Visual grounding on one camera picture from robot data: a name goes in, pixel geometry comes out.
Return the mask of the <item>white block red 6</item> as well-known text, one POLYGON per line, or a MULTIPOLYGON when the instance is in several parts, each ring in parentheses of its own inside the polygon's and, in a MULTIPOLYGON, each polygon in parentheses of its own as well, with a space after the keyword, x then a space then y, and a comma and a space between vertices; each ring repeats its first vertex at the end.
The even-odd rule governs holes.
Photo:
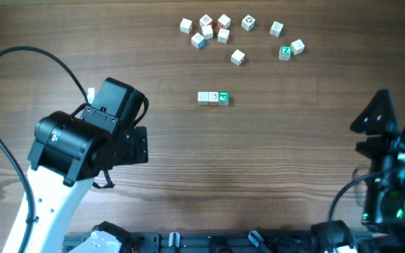
POLYGON ((219 104, 219 93, 217 91, 208 92, 208 104, 218 105, 219 104))

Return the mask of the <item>white block green top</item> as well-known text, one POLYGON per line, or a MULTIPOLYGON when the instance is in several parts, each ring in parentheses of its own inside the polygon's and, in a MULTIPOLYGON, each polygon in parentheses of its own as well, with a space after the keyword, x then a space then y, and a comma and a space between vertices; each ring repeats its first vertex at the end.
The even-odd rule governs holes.
POLYGON ((219 105, 228 105, 230 101, 229 92, 219 92, 219 105))

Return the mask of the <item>white block red Y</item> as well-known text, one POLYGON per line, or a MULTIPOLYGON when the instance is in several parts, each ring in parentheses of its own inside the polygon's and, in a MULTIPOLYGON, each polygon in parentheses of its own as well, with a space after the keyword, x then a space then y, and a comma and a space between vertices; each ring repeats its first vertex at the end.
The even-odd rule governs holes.
POLYGON ((235 50, 231 55, 231 62, 237 66, 240 66, 245 59, 245 54, 240 50, 235 50))

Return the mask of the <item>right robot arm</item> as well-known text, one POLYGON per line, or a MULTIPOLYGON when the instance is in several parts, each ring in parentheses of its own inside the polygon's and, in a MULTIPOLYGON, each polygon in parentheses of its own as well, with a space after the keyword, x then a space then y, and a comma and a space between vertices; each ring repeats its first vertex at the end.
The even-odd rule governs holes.
POLYGON ((405 252, 405 126, 393 112, 363 112, 350 125, 367 135, 356 151, 371 160, 368 174, 352 179, 334 197, 324 223, 311 227, 311 252, 405 252), (364 182, 362 224, 374 234, 357 242, 343 221, 333 215, 340 198, 364 182))

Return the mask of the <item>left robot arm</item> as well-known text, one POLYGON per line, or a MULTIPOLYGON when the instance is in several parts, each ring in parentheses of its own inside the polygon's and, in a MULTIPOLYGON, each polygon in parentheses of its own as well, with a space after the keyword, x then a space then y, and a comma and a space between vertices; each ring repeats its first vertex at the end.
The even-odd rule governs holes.
POLYGON ((92 103, 43 118, 28 155, 28 189, 5 252, 57 252, 94 179, 115 166, 148 161, 147 130, 138 123, 149 102, 134 87, 107 78, 92 103))

